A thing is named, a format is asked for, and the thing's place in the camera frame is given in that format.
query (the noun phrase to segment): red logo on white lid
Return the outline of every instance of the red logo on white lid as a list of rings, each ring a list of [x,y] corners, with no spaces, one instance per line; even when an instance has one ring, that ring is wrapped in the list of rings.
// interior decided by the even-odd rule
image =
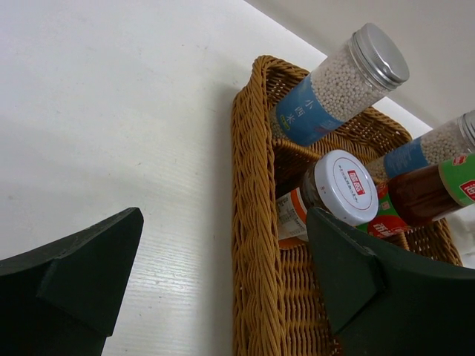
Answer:
[[[460,189],[462,189],[463,192],[467,194],[467,197],[475,202],[475,180],[470,180],[466,183],[463,183],[460,186]]]
[[[461,156],[455,157],[452,161],[452,165],[463,165],[467,161],[468,156],[463,154]]]
[[[363,189],[363,185],[361,184],[361,181],[358,178],[358,174],[356,174],[356,171],[348,171],[348,176],[351,179],[351,183],[353,184],[353,187],[355,188],[355,191],[358,195],[363,195],[366,192]]]

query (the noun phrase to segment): condiment container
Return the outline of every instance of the condiment container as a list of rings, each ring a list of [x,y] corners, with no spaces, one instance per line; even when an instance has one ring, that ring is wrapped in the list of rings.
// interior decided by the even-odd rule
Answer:
[[[475,202],[475,154],[401,174],[377,189],[378,215],[358,229],[383,238],[427,225]]]
[[[378,211],[376,187],[363,164],[346,151],[331,151],[307,170],[301,184],[277,199],[279,240],[306,239],[307,210],[324,208],[356,226]]]
[[[366,24],[271,109],[272,135],[309,146],[408,79],[397,46]]]
[[[475,110],[464,113],[366,166],[374,178],[397,175],[475,152]]]

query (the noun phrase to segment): jar with white lid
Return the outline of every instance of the jar with white lid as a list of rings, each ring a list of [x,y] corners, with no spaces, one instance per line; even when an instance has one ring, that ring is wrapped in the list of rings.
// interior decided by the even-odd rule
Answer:
[[[378,212],[378,195],[369,173],[356,157],[342,150],[318,160],[299,187],[276,203],[279,240],[305,239],[310,208],[324,208],[351,226],[368,223]]]
[[[272,136],[309,146],[408,79],[397,46],[368,23],[270,110]]]
[[[475,110],[370,162],[366,168],[374,178],[389,180],[403,173],[471,153],[475,153]]]

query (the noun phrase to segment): green label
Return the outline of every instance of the green label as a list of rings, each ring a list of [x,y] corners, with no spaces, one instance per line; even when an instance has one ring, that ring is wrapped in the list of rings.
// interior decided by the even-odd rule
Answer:
[[[439,165],[445,189],[461,206],[475,202],[475,154],[463,154]]]
[[[356,226],[375,237],[385,238],[410,229],[410,226],[398,215],[389,197],[387,183],[376,187],[378,191],[379,208],[376,217],[370,222]]]

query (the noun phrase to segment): black object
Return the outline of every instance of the black object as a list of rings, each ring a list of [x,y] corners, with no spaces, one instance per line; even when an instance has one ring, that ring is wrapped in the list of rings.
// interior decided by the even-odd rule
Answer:
[[[351,355],[475,355],[475,271],[307,215],[333,334]]]
[[[101,355],[142,226],[140,210],[129,208],[0,261],[0,355]]]

